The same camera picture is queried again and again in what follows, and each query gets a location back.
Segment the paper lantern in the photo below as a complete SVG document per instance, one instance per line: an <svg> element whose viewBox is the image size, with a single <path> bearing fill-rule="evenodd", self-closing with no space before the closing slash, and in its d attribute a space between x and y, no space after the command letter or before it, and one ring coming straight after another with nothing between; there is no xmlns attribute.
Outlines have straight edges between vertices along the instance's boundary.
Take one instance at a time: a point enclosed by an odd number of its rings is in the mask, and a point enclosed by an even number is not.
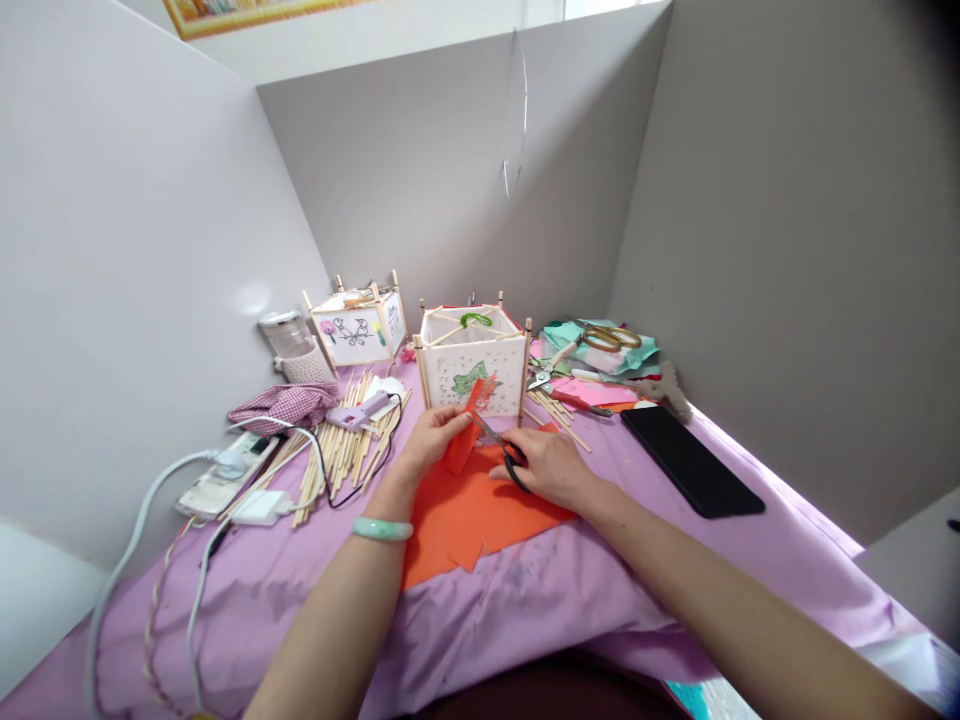
<svg viewBox="0 0 960 720"><path fill-rule="evenodd" d="M426 407L464 405L478 378L495 376L485 414L522 420L531 327L528 318L525 331L501 305L425 310L413 342Z"/></svg>
<svg viewBox="0 0 960 720"><path fill-rule="evenodd" d="M334 373L345 365L392 361L407 339L397 271L393 271L393 287L383 291L377 283L344 290L339 275L336 280L337 292L316 307L303 293Z"/></svg>

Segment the checkered cloth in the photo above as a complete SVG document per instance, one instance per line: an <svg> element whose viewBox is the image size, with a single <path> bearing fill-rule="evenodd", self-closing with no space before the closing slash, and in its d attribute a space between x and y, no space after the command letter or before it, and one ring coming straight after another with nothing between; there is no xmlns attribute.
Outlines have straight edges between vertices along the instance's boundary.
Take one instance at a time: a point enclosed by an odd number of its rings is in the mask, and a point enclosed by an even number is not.
<svg viewBox="0 0 960 720"><path fill-rule="evenodd" d="M327 408L335 407L339 401L340 388L335 382L274 385L253 400L228 412L227 419L232 423L243 423L244 429L264 437L283 430L291 435L295 431L279 423L269 420L245 423L244 420L258 415L269 415L277 420L286 420L288 423L309 428L320 423L327 413Z"/></svg>

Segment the black smartphone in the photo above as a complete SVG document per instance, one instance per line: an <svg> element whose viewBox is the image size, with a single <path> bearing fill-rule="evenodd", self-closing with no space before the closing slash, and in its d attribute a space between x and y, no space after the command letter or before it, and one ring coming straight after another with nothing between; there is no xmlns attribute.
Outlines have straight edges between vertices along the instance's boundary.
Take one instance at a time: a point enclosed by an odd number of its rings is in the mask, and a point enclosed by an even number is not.
<svg viewBox="0 0 960 720"><path fill-rule="evenodd" d="M698 515L717 520L766 510L763 500L664 408L624 410L620 417Z"/></svg>

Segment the bed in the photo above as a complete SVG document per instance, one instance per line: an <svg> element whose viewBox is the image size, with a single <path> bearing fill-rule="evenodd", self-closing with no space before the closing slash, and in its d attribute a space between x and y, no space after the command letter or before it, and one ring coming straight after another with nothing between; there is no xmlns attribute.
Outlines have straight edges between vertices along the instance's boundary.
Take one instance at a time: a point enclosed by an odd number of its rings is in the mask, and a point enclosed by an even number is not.
<svg viewBox="0 0 960 720"><path fill-rule="evenodd" d="M423 408L417 370L400 365L414 390L395 438L402 446ZM509 426L501 419L495 429ZM864 575L845 533L704 415L696 435L767 505L763 515L707 521L686 504L619 422L578 416L590 467L786 598L854 647L916 632L919 624ZM299 457L274 488L296 488ZM224 717L249 702L294 615L350 532L369 492L343 510L322 508L291 531L235 528L211 563L195 642L205 697ZM177 705L195 709L186 625L198 565L213 526L186 534L172 558L157 616L155 668ZM106 615L99 696L107 712L166 718L143 675L144 625L162 558L114 594ZM0 717L83 715L84 624L68 635L0 704ZM440 575L406 591L361 717L416 711L438 697L543 655L582 646L654 678L696 682L717 675L698 644L667 614L602 539L574 520L480 558L474 572Z"/></svg>

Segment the hand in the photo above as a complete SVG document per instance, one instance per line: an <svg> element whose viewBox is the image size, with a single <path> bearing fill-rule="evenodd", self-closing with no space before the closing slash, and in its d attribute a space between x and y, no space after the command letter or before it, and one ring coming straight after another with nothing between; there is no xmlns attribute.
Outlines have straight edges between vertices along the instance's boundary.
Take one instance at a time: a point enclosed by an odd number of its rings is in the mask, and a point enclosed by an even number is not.
<svg viewBox="0 0 960 720"><path fill-rule="evenodd" d="M471 422L463 408L456 405L424 411L417 418L413 434L407 440L397 463L407 468L419 480L443 457L450 441Z"/></svg>
<svg viewBox="0 0 960 720"><path fill-rule="evenodd" d="M527 456L530 468L515 467L517 477L532 492L554 505L582 514L584 501L604 482L587 467L569 435L514 428L501 433L501 437ZM512 482L506 465L495 467L490 477Z"/></svg>

